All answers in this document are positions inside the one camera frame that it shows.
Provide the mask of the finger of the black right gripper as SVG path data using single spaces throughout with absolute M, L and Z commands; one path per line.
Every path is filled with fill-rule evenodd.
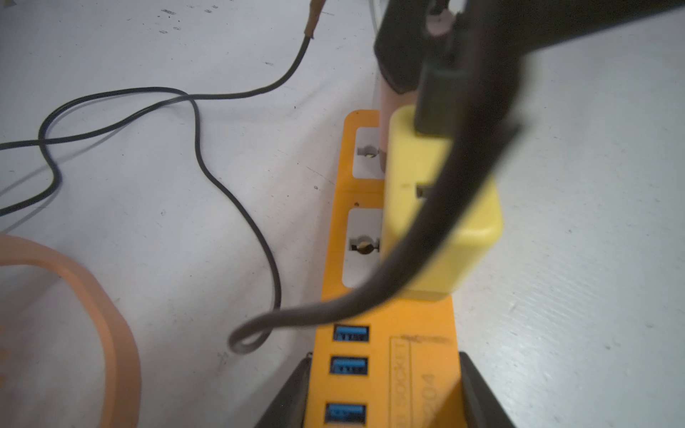
M 433 1 L 392 0 L 381 22 L 374 52 L 385 82 L 397 94 L 415 91 L 431 44 L 426 18 Z
M 683 7 L 670 0 L 485 1 L 481 55 L 519 57 Z

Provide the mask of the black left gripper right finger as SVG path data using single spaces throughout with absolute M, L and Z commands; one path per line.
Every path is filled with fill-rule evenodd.
M 473 360 L 460 351 L 464 416 L 469 428 L 515 428 Z

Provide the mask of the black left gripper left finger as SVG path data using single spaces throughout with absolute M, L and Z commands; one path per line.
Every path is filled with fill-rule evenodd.
M 310 384 L 312 355 L 306 355 L 269 404 L 255 428 L 302 428 Z

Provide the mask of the orange power strip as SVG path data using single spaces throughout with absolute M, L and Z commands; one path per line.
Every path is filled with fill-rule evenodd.
M 384 183 L 356 178 L 357 142 L 376 135 L 379 113 L 357 110 L 344 120 L 335 181 L 322 298 L 349 289 L 344 262 L 354 235 L 378 239 Z M 450 298 L 394 300 L 344 326 L 369 332 L 359 342 L 317 329 L 304 414 L 306 427 L 464 427 L 460 355 Z

